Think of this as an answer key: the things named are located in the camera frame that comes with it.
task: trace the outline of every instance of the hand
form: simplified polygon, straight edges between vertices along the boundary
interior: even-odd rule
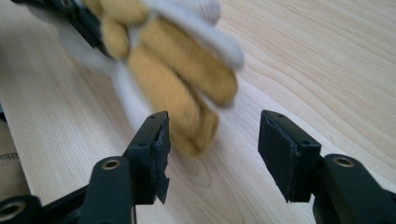
[[[102,22],[108,52],[116,59],[127,55],[128,70],[152,109],[169,112],[173,146],[187,156],[205,151],[215,137],[219,118],[206,105],[201,93],[216,105],[227,105],[233,100],[237,92],[234,69],[243,64],[239,47],[211,24],[174,2],[161,0],[144,5],[137,0],[86,0],[84,3]],[[207,34],[194,35],[199,31]],[[228,49],[234,55],[227,54]]]

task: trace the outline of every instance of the light wooden surface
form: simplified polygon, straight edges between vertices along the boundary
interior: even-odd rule
[[[221,3],[219,28],[246,52],[240,91],[204,156],[171,153],[167,202],[139,206],[139,222],[314,222],[312,204],[284,202],[257,153],[263,109],[396,191],[396,3]],[[0,22],[0,102],[30,189],[50,203],[87,184],[93,165],[120,155],[134,132],[109,80],[75,62],[52,27],[9,1]]]

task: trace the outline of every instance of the wooden table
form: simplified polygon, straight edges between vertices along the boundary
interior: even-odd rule
[[[246,53],[219,135],[195,160],[172,152],[165,205],[140,223],[312,223],[286,204],[257,153],[263,109],[287,115],[322,155],[361,161],[396,191],[396,9],[392,1],[223,0],[220,30]],[[109,80],[85,69],[53,27],[0,2],[0,102],[29,187],[50,203],[86,185],[93,165],[134,136]]]

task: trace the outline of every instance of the black mechanical part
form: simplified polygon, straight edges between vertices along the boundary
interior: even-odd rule
[[[169,151],[168,114],[159,112],[145,120],[122,157],[96,163],[88,186],[44,207],[35,196],[0,202],[0,224],[136,223],[135,205],[153,204],[156,195],[164,203]]]
[[[131,169],[136,173],[136,191],[140,193],[136,195],[135,203],[153,204],[156,195],[164,203],[169,186],[169,178],[165,175],[170,150],[169,120],[162,112],[148,117],[145,124],[123,156],[129,159]]]
[[[359,161],[327,155],[320,175],[325,189],[321,193],[328,196],[316,195],[314,214],[322,223],[333,223],[321,217],[320,207],[329,203],[333,210],[327,213],[343,223],[396,223],[396,203]]]
[[[134,194],[130,172],[129,161],[124,157],[109,157],[97,162],[92,170],[78,223],[135,221],[135,217],[131,216]]]
[[[263,110],[259,152],[286,201],[309,202],[321,144],[286,116]]]
[[[7,122],[6,114],[3,111],[3,107],[0,105],[0,120]]]
[[[18,4],[39,7],[68,20],[93,48],[108,56],[102,40],[100,22],[87,8],[80,8],[74,0],[11,0]]]
[[[320,157],[320,144],[284,115],[262,111],[259,152],[287,201],[315,195],[317,223],[396,223],[394,193],[353,158]]]

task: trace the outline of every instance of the table surface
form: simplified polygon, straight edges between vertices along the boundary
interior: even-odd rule
[[[316,138],[322,155],[361,161],[396,191],[396,9],[391,0],[222,0],[219,29],[246,64],[205,155],[172,151],[165,205],[140,223],[312,223],[312,203],[286,204],[257,152],[263,109]],[[0,102],[29,187],[46,204],[86,185],[134,131],[108,78],[88,71],[51,26],[0,1]]]

